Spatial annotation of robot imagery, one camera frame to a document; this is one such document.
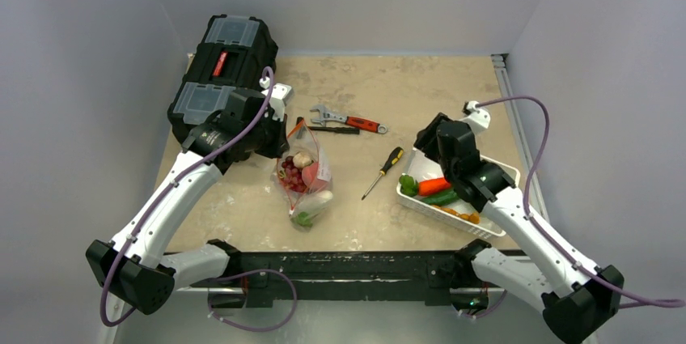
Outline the beige round mushroom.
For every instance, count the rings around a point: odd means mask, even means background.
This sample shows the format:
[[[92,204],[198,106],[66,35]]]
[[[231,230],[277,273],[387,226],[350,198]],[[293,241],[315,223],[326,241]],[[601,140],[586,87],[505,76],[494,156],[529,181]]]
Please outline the beige round mushroom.
[[[300,151],[293,156],[293,165],[298,169],[303,169],[314,163],[313,157],[304,151]]]

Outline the orange carrot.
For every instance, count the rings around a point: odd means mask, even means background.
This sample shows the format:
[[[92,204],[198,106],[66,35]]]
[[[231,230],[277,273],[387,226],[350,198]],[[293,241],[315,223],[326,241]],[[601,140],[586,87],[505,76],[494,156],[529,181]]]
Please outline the orange carrot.
[[[417,184],[417,194],[421,197],[429,197],[450,188],[451,183],[444,177],[422,180]]]

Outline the green bell pepper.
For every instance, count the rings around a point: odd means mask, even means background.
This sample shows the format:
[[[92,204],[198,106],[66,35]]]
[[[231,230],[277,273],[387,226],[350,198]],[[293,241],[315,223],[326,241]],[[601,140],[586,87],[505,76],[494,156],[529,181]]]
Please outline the green bell pepper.
[[[418,182],[410,175],[402,174],[399,178],[400,193],[407,197],[416,197],[419,193]]]

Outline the light red grape bunch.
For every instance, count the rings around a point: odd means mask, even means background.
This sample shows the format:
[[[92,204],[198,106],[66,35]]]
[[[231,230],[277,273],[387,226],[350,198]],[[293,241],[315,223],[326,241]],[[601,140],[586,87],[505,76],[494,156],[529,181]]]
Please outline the light red grape bunch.
[[[287,156],[277,168],[277,176],[282,185],[290,191],[304,193],[307,186],[303,179],[302,170],[294,165],[293,156]]]

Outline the green cucumber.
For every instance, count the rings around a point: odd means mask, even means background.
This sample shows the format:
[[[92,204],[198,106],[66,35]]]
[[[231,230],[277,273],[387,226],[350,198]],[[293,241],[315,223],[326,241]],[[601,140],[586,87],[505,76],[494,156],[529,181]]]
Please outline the green cucumber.
[[[421,202],[429,206],[447,206],[460,200],[459,195],[453,189],[445,189],[441,192],[423,197]]]

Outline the clear orange-zip bag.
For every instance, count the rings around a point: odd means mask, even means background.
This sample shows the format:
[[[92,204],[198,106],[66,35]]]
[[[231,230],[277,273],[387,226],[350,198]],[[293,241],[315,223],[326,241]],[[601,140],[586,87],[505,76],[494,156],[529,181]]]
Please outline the clear orange-zip bag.
[[[288,151],[277,159],[273,180],[289,204],[294,227],[308,231],[333,200],[332,171],[313,129],[299,120],[286,135]]]

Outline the red pink fruit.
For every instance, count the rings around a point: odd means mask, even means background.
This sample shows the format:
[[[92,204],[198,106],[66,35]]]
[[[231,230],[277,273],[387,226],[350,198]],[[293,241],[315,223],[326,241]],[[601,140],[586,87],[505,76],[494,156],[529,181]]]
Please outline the red pink fruit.
[[[313,163],[301,170],[303,182],[308,193],[318,192],[327,187],[328,182],[319,177],[319,164]]]

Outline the white radish with leaves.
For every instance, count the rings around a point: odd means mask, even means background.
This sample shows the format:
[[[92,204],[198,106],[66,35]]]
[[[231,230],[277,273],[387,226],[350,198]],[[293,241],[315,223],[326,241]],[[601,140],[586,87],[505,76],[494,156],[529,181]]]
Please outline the white radish with leaves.
[[[311,228],[315,219],[328,208],[332,200],[333,193],[330,190],[302,196],[290,213],[291,222],[302,228]]]

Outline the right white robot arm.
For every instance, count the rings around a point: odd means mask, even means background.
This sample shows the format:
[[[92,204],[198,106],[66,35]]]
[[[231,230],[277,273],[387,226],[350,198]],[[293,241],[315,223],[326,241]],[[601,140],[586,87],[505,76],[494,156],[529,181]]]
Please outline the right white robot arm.
[[[458,197],[504,230],[534,268],[472,242],[471,254],[454,264],[456,278],[466,285],[479,279],[498,284],[539,312],[562,342],[584,342],[619,311],[624,275],[586,257],[525,203],[515,180],[481,156],[474,125],[467,117],[453,121],[439,113],[417,133],[413,147],[437,163]]]

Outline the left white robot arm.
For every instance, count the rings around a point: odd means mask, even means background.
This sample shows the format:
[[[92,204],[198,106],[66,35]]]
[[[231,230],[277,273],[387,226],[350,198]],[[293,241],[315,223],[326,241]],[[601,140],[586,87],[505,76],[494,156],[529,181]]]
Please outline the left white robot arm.
[[[233,163],[251,154],[275,159],[286,152],[285,109],[293,94],[280,83],[263,91],[237,88],[223,110],[190,130],[144,207],[109,241],[94,240],[87,248],[87,261],[103,288],[103,307],[114,295],[131,310],[150,315],[181,287],[210,278],[223,287],[239,281],[241,265],[224,242],[165,252],[191,209]]]

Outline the white plastic basket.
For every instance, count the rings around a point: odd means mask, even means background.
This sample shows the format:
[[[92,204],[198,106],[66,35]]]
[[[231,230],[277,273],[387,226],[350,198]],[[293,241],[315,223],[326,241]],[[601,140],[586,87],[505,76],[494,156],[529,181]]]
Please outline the white plastic basket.
[[[402,174],[412,176],[417,182],[438,178],[443,175],[441,167],[437,163],[427,159],[416,149],[412,149],[409,152],[409,160]],[[424,216],[437,220],[445,225],[465,231],[483,240],[499,238],[506,235],[506,232],[485,214],[479,215],[479,223],[470,222],[468,220],[468,215],[476,213],[476,210],[464,200],[459,200],[443,207],[429,206],[421,202],[419,196],[407,197],[401,194],[399,183],[396,186],[396,200],[401,206],[407,209],[423,214]]]

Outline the black plastic toolbox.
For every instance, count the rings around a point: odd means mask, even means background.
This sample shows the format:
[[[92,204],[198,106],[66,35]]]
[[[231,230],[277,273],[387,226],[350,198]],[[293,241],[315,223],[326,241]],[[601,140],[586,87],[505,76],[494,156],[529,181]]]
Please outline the black plastic toolbox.
[[[167,110],[171,131],[183,142],[192,128],[227,106],[238,87],[261,91],[266,66],[277,69],[278,46],[256,17],[214,15],[197,45],[175,99]]]

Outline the black yellow-handled screwdriver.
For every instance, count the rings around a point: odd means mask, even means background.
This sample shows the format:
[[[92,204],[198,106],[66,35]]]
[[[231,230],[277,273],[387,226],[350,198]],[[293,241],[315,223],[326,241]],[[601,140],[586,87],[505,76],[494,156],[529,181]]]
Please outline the black yellow-handled screwdriver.
[[[387,174],[387,172],[399,162],[400,158],[404,154],[404,149],[402,147],[396,147],[391,151],[389,154],[388,158],[384,162],[383,166],[380,168],[379,173],[377,177],[374,179],[374,181],[371,183],[371,185],[367,188],[365,193],[362,195],[361,200],[364,201],[371,191],[374,189],[374,187],[379,183],[379,181],[382,179],[383,176]]]

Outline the red-handled adjustable wrench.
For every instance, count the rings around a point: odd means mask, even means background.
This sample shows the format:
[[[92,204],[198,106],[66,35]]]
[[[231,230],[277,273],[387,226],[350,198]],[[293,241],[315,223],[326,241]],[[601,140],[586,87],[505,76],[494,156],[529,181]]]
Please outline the red-handled adjustable wrench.
[[[377,134],[386,134],[388,127],[376,121],[371,121],[362,117],[353,117],[331,111],[322,104],[317,104],[310,108],[312,113],[317,113],[318,117],[311,119],[311,122],[325,127],[329,122],[337,122],[350,127],[358,128]]]

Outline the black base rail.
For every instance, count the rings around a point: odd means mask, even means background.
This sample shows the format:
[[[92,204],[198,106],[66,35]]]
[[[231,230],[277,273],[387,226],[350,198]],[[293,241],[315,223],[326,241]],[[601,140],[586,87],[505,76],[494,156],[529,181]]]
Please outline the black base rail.
[[[276,300],[422,302],[448,306],[460,288],[482,280],[471,264],[490,244],[474,240],[459,250],[386,252],[240,252],[229,247],[219,278],[192,289],[218,293],[233,288],[248,308],[269,308]]]

